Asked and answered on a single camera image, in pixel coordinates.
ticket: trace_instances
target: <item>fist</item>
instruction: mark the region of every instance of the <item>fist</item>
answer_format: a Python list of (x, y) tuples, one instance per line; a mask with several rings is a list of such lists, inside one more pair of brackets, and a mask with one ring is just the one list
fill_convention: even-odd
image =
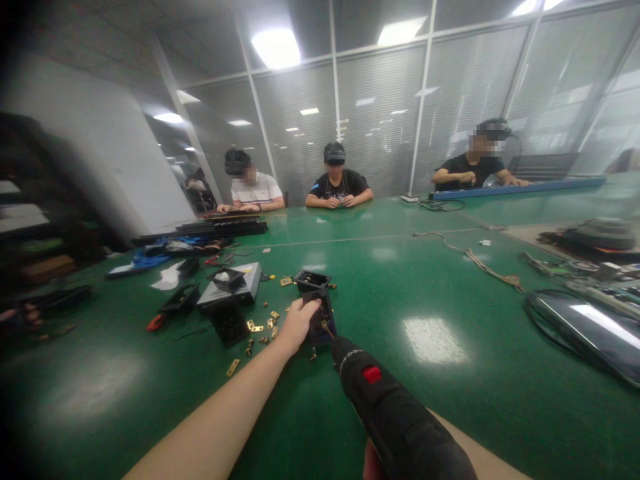
[(334, 210), (338, 207), (338, 205), (340, 205), (340, 200), (338, 200), (337, 198), (330, 198), (327, 200), (327, 208)]

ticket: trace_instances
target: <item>metal frame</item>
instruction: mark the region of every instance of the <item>metal frame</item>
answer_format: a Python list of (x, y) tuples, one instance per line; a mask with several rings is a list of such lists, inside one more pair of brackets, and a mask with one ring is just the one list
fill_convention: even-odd
[(202, 150), (202, 145), (200, 145), (200, 140), (198, 139), (195, 129), (193, 128), (193, 124), (191, 123), (191, 119), (189, 118), (187, 109), (180, 101), (180, 98), (178, 98), (178, 87), (175, 84), (175, 78), (173, 77), (173, 72), (171, 71), (169, 62), (167, 61), (167, 57), (165, 56), (165, 52), (164, 50), (162, 50), (158, 38), (151, 31), (149, 32), (149, 40), (151, 43), (151, 51), (153, 53), (153, 56), (155, 57), (156, 63), (158, 64), (158, 68), (160, 69), (160, 74), (162, 75), (162, 80), (164, 80), (165, 86), (169, 90), (169, 94), (171, 96), (171, 100), (173, 102), (173, 105), (175, 106), (175, 109), (182, 117), (182, 120), (184, 120), (187, 136), (189, 138), (189, 141), (191, 142), (191, 146), (195, 148), (195, 156), (198, 159), (200, 167), (202, 168), (202, 172), (204, 172), (205, 174), (205, 178), (207, 179), (216, 202), (222, 203), (222, 194), (220, 193), (218, 184), (215, 182), (213, 172), (211, 172), (211, 168), (209, 166), (209, 163), (207, 162), (207, 157)]

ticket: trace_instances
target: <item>small metal part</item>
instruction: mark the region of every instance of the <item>small metal part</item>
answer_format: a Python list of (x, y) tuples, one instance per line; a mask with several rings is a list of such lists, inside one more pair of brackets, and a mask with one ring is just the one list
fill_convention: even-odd
[(240, 363), (240, 359), (236, 359), (236, 360), (231, 362), (231, 366), (229, 367), (229, 370), (227, 370), (227, 376), (228, 377), (233, 375), (233, 372), (235, 372), (235, 369), (238, 366), (238, 363)]

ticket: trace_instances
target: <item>man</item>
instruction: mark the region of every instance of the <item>man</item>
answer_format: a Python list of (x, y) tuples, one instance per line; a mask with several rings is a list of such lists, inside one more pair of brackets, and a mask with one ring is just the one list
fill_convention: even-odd
[(225, 154), (225, 172), (231, 180), (233, 205), (219, 205), (219, 212), (232, 210), (264, 212), (285, 207), (282, 191), (275, 178), (258, 172), (251, 157), (242, 150), (230, 149)]
[(328, 143), (324, 151), (326, 173), (318, 178), (307, 195), (308, 207), (351, 208), (373, 198), (365, 178), (355, 170), (345, 169), (345, 149), (339, 142)]
[(494, 155), (499, 151), (498, 142), (506, 140), (510, 133), (505, 120), (480, 123), (469, 137), (469, 151), (444, 162), (431, 179), (436, 191), (481, 188), (491, 174), (503, 185), (528, 185), (528, 181), (514, 177)]

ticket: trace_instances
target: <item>person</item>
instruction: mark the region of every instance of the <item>person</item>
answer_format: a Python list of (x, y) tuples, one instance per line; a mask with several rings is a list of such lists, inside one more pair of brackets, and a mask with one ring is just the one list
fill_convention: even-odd
[(326, 173), (318, 178), (307, 195), (308, 207), (351, 208), (368, 202), (373, 192), (367, 180), (355, 170), (345, 168), (345, 149), (340, 142), (328, 143), (324, 150)]
[[(304, 342), (309, 321), (320, 304), (320, 300), (306, 305), (302, 299), (294, 301), (280, 333), (270, 346), (154, 446), (124, 479), (228, 478), (285, 364)], [(526, 479), (452, 424), (434, 415), (467, 452), (478, 478)], [(386, 478), (370, 440), (365, 447), (363, 478)]]
[(225, 172), (231, 180), (233, 205), (218, 205), (219, 212), (233, 210), (264, 212), (285, 207), (278, 183), (270, 175), (258, 172), (251, 156), (243, 150), (230, 149), (225, 154)]
[(486, 120), (469, 136), (469, 151), (447, 160), (435, 172), (432, 182), (436, 191), (482, 188), (485, 180), (495, 174), (503, 185), (526, 186), (529, 182), (514, 177), (494, 153), (498, 142), (510, 134), (507, 122), (502, 119)]

